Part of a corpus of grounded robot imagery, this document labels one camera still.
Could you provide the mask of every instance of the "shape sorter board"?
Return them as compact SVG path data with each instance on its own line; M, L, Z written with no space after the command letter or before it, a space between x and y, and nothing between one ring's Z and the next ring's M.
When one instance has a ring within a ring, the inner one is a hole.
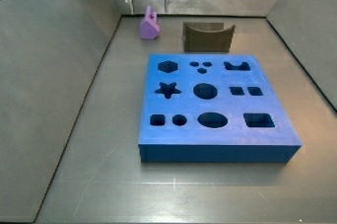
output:
M252 55L152 54L143 162L285 163L301 146Z

